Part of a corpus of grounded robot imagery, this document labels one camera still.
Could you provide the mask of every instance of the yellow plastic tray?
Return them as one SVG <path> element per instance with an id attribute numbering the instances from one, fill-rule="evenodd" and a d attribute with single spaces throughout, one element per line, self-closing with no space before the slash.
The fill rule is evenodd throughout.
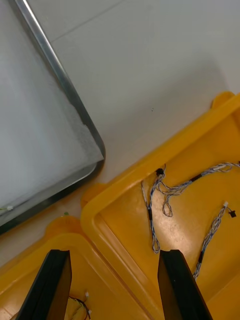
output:
<path id="1" fill-rule="evenodd" d="M 151 318 L 145 307 L 140 305 L 87 241 L 80 221 L 65 216 L 47 228 L 44 239 L 1 268 L 0 320 L 9 320 L 19 311 L 46 254 L 51 249 L 70 250 L 70 295 L 84 300 L 85 292 L 89 292 L 86 304 L 92 310 L 92 320 Z"/>
<path id="2" fill-rule="evenodd" d="M 166 164 L 165 182 L 182 183 L 221 162 L 240 160 L 240 94 L 223 92 L 212 108 L 107 185 L 82 199 L 83 231 L 127 283 L 154 319 L 162 319 L 152 237 L 141 181 L 151 186 Z M 192 271 L 211 223 L 227 201 L 237 218 L 225 214 L 210 242 L 197 284 L 214 319 L 240 319 L 240 170 L 199 179 L 171 201 L 173 217 L 162 214 L 163 196 L 153 196 L 155 231 L 164 250 L 180 249 Z"/>

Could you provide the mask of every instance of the metal frame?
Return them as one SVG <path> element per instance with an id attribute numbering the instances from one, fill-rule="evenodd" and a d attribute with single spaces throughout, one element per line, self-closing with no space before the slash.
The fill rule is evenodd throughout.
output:
<path id="1" fill-rule="evenodd" d="M 92 137 L 94 138 L 103 155 L 103 160 L 94 165 L 85 167 L 79 172 L 69 176 L 67 179 L 59 182 L 55 186 L 39 192 L 32 199 L 20 204 L 13 211 L 9 211 L 7 213 L 8 217 L 9 215 L 17 216 L 0 226 L 0 234 L 5 233 L 9 229 L 16 227 L 28 218 L 36 215 L 40 211 L 67 196 L 86 183 L 88 180 L 93 178 L 103 167 L 106 155 L 104 142 L 99 135 L 99 132 L 97 131 L 92 119 L 90 118 L 83 102 L 79 97 L 79 94 L 77 93 L 68 74 L 64 70 L 60 60 L 54 52 L 28 2 L 26 0 L 9 0 L 9 3 L 15 11 L 17 18 L 20 19 L 25 31 L 27 32 L 30 30 L 31 39 L 37 45 L 37 49 L 40 51 L 47 66 L 50 67 L 53 75 L 55 76 L 59 86 L 65 93 L 69 102 L 75 107 L 82 123 L 88 127 Z"/>

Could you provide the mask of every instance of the white floor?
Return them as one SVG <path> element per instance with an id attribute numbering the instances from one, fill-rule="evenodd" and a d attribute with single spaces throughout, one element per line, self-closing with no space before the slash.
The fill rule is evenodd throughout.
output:
<path id="1" fill-rule="evenodd" d="M 99 181 L 192 122 L 219 92 L 240 89 L 237 0 L 29 3 L 105 143 Z M 69 213 L 78 216 L 80 206 Z M 0 264 L 42 236 L 58 215 L 61 210 L 28 224 L 16 240 L 5 237 Z"/>

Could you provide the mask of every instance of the white surface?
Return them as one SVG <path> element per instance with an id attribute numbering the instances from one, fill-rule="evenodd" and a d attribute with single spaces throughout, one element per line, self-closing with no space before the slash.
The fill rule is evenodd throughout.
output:
<path id="1" fill-rule="evenodd" d="M 123 0 L 29 0 L 50 41 L 110 10 Z"/>
<path id="2" fill-rule="evenodd" d="M 236 90 L 240 70 L 228 58 L 240 68 L 236 40 L 232 51 L 224 47 L 234 23 L 224 29 L 221 3 L 214 14 L 217 5 L 203 2 L 124 1 L 53 41 L 105 143 L 102 181 L 206 111 L 227 88 L 221 69 Z"/>
<path id="3" fill-rule="evenodd" d="M 102 155 L 5 0 L 0 43 L 2 208 L 21 204 Z"/>

